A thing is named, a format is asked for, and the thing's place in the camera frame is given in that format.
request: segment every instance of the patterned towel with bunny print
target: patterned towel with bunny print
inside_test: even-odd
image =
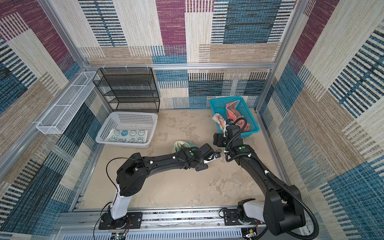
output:
[[[105,141],[109,142],[129,142],[129,143],[146,143],[148,130],[117,130],[111,129]]]

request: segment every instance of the white wire basket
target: white wire basket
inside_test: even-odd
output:
[[[88,97],[94,84],[92,78],[99,78],[96,72],[82,72],[45,114],[36,126],[43,134],[63,134],[81,105]]]
[[[156,113],[113,112],[105,120],[96,136],[96,142],[118,147],[149,148],[157,125]],[[117,130],[148,130],[147,141],[144,143],[105,141],[111,129]]]

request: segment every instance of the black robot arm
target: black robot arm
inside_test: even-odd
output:
[[[133,154],[118,170],[116,182],[120,186],[120,196],[132,196],[141,190],[147,177],[171,169],[195,168],[214,158],[215,152],[206,143],[203,146],[183,147],[180,151],[157,156],[142,157]]]
[[[226,161],[235,160],[238,165],[244,168],[259,185],[265,195],[263,213],[258,213],[262,221],[265,222],[270,232],[274,235],[287,232],[299,239],[314,239],[318,235],[318,224],[313,213],[302,202],[299,189],[294,186],[288,186],[285,182],[277,178],[271,171],[261,162],[254,150],[246,144],[243,144],[241,138],[241,129],[229,120],[229,125],[226,126],[226,136],[224,134],[214,135],[214,145],[225,147]],[[189,169],[200,166],[205,162],[215,159],[216,153],[209,144],[204,144],[202,147],[182,148],[180,151],[157,157],[142,157],[140,153],[133,154],[118,170],[117,184],[118,196],[115,198],[114,206],[118,206],[118,202],[125,197],[130,197],[141,190],[144,181],[147,177],[171,170],[171,169]],[[242,222],[249,222],[250,218],[256,218],[247,214],[246,204],[247,199],[239,202],[238,215]],[[304,210],[308,212],[314,223],[314,232],[309,236],[302,236],[291,232],[291,230],[305,226]]]

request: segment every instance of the cyan plastic basket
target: cyan plastic basket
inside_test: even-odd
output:
[[[211,105],[211,109],[214,114],[219,113],[223,116],[224,119],[227,119],[227,110],[225,109],[225,105],[227,103],[231,103],[236,100],[240,100],[239,104],[236,107],[236,110],[239,111],[239,113],[243,117],[245,117],[248,123],[251,125],[251,131],[241,133],[241,137],[242,138],[249,137],[251,134],[258,132],[260,128],[257,125],[254,117],[252,116],[251,111],[249,110],[247,104],[245,103],[242,97],[236,96],[236,97],[215,98],[210,100],[209,104]],[[221,132],[219,125],[218,124],[216,125],[219,132]]]

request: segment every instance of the mounting plate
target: mounting plate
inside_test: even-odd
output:
[[[226,226],[235,226],[235,225],[242,225],[241,222],[239,222],[239,218],[237,216],[237,209],[223,209],[224,214],[224,224]],[[252,222],[249,225],[255,225],[256,221],[252,220]]]
[[[142,212],[129,212],[124,217],[113,220],[110,211],[107,211],[101,217],[99,230],[125,229],[128,219],[131,220],[130,229],[139,229],[141,226]]]

